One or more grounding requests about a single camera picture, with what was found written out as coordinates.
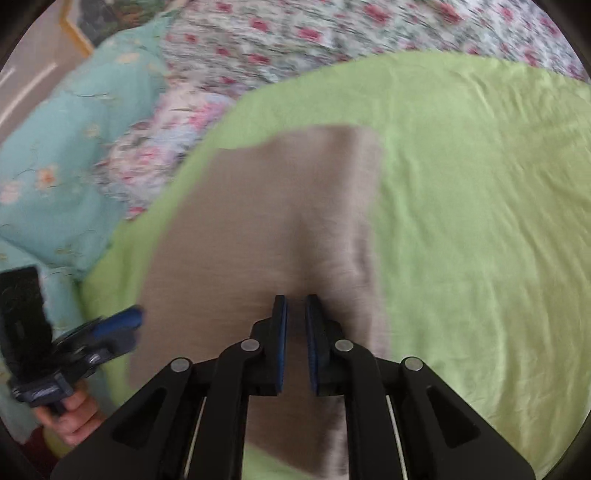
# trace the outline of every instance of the blue trigger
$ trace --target blue trigger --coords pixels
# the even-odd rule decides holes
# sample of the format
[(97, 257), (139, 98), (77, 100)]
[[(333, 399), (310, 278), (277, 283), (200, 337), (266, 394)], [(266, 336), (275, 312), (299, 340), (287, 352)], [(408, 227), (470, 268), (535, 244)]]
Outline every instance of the blue trigger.
[(138, 306), (130, 307), (112, 317), (102, 320), (91, 331), (91, 335), (99, 340), (111, 335), (117, 330), (135, 330), (142, 325), (143, 311)]

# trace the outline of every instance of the finger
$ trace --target finger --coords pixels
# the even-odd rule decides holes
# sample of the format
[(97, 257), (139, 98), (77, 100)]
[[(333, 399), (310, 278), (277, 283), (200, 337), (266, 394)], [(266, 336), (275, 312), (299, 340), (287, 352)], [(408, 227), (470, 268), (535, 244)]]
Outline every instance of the finger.
[(86, 397), (85, 401), (75, 410), (64, 413), (57, 421), (56, 431), (61, 435), (74, 433), (89, 421), (98, 411), (96, 400)]
[(80, 408), (87, 398), (88, 393), (85, 390), (76, 390), (72, 396), (64, 398), (61, 402), (67, 411), (74, 411)]
[(51, 414), (51, 411), (47, 407), (36, 407), (33, 409), (33, 413), (35, 414), (37, 420), (50, 429), (55, 430), (56, 428), (56, 421)]
[(88, 383), (86, 380), (79, 380), (76, 385), (76, 391), (80, 390), (82, 392), (88, 392)]
[(86, 440), (92, 432), (94, 432), (100, 425), (105, 421), (105, 418), (100, 413), (97, 413), (89, 421), (87, 421), (82, 427), (76, 430), (74, 433), (63, 436), (64, 442), (70, 446), (76, 446)]

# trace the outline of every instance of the bed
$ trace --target bed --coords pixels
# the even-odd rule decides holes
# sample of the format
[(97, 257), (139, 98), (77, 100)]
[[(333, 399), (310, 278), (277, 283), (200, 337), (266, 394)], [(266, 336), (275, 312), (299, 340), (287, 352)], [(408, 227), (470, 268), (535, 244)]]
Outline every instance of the bed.
[[(155, 82), (145, 88), (158, 91)], [(305, 125), (368, 125), (387, 152), (374, 231), (394, 358), (424, 358), (538, 478), (586, 478), (591, 369), (575, 352), (586, 351), (590, 338), (590, 109), (588, 85), (559, 74), (412, 51), (249, 93), (145, 213), (105, 225), (104, 245), (93, 250), (99, 255), (72, 255), (85, 316), (134, 303), (159, 236), (216, 149)], [(98, 135), (87, 133), (89, 141)], [(117, 137), (115, 130), (109, 135)], [(102, 206), (98, 215), (112, 208)], [(27, 250), (55, 261), (55, 248)], [(125, 365), (122, 359), (105, 369), (116, 403), (131, 394)], [(252, 449), (245, 477), (303, 478)]]

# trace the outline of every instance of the black handheld device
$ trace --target black handheld device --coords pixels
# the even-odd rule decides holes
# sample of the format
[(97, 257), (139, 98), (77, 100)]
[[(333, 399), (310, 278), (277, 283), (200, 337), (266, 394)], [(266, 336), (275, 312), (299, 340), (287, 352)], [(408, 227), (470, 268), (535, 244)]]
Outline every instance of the black handheld device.
[(0, 273), (0, 350), (11, 372), (12, 396), (31, 407), (65, 409), (61, 400), (99, 365), (132, 351), (142, 311), (130, 307), (52, 340), (35, 267)]

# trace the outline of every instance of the black gripper frame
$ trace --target black gripper frame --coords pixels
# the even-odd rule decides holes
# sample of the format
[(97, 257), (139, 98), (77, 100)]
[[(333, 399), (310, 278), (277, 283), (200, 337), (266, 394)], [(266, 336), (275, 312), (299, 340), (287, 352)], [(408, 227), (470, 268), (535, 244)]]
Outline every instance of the black gripper frame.
[(240, 480), (250, 395), (282, 389), (287, 303), (213, 360), (177, 358), (64, 457), (52, 480)]
[(344, 395), (350, 480), (534, 480), (527, 461), (422, 360), (375, 358), (317, 296), (306, 301), (310, 378)]

